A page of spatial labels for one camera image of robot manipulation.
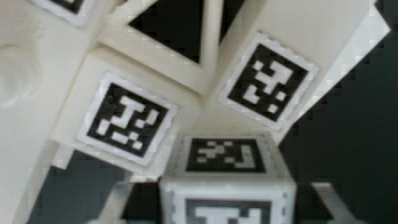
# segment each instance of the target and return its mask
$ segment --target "black square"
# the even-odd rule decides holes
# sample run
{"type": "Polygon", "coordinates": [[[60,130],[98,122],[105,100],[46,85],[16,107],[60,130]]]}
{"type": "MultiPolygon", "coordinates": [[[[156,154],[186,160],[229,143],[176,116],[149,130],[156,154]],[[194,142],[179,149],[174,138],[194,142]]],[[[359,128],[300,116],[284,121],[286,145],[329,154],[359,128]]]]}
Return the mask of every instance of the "black square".
{"type": "Polygon", "coordinates": [[[186,199],[185,207],[186,224],[217,224],[210,221],[215,215],[227,224],[240,224],[240,219],[252,219],[245,223],[270,224],[270,201],[186,199]]]}
{"type": "Polygon", "coordinates": [[[258,44],[227,94],[229,100],[277,121],[307,74],[297,63],[258,44]]]}
{"type": "Polygon", "coordinates": [[[85,0],[50,0],[62,8],[78,14],[85,0]]]}
{"type": "Polygon", "coordinates": [[[121,219],[126,220],[126,224],[137,223],[142,220],[149,223],[162,223],[162,208],[158,205],[158,183],[135,183],[121,214],[121,219]]]}
{"type": "Polygon", "coordinates": [[[256,139],[194,138],[188,172],[266,173],[256,139]]]}
{"type": "Polygon", "coordinates": [[[110,84],[87,136],[144,158],[169,109],[110,84]]]}

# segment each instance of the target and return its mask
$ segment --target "cube face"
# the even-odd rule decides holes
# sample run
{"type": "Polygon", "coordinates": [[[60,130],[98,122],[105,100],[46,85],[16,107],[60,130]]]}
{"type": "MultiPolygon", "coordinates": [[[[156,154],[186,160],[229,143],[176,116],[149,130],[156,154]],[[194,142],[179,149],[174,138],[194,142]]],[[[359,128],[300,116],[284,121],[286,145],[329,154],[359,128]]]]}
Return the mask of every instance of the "cube face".
{"type": "Polygon", "coordinates": [[[291,116],[318,68],[256,34],[220,93],[220,102],[279,130],[291,116]]]}
{"type": "Polygon", "coordinates": [[[270,223],[270,201],[186,199],[186,223],[270,223]]]}
{"type": "Polygon", "coordinates": [[[78,139],[147,165],[176,113],[176,104],[106,73],[78,139]]]}
{"type": "Polygon", "coordinates": [[[179,184],[174,189],[174,214],[176,224],[272,224],[286,219],[286,188],[282,185],[261,187],[227,182],[192,188],[179,184]]]}
{"type": "Polygon", "coordinates": [[[256,135],[186,135],[178,176],[275,176],[270,146],[256,135]]]}
{"type": "Polygon", "coordinates": [[[87,21],[87,14],[96,0],[30,0],[78,27],[87,21]]]}

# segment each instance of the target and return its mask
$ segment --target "black background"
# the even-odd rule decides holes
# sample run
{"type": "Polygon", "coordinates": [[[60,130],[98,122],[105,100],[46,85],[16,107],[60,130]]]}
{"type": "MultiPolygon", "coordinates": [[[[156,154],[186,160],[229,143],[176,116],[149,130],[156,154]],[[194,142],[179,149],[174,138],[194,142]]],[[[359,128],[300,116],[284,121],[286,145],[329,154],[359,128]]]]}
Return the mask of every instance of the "black background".
{"type": "MultiPolygon", "coordinates": [[[[393,32],[298,120],[281,150],[297,181],[330,181],[355,216],[368,223],[393,224],[398,223],[398,2],[380,0],[377,7],[393,32]]],[[[80,224],[98,215],[122,171],[85,160],[82,155],[75,157],[73,172],[66,175],[50,171],[30,224],[80,224]],[[80,178],[98,174],[99,179],[80,178]]]]}

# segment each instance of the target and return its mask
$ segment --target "white cube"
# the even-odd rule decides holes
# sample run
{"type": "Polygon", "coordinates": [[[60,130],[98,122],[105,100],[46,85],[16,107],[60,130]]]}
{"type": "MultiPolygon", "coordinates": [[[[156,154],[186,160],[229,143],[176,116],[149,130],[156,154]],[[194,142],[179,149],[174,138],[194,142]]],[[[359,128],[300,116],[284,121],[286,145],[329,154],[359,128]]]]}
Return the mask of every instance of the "white cube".
{"type": "Polygon", "coordinates": [[[290,223],[295,182],[268,134],[183,134],[160,182],[163,223],[290,223]]]}

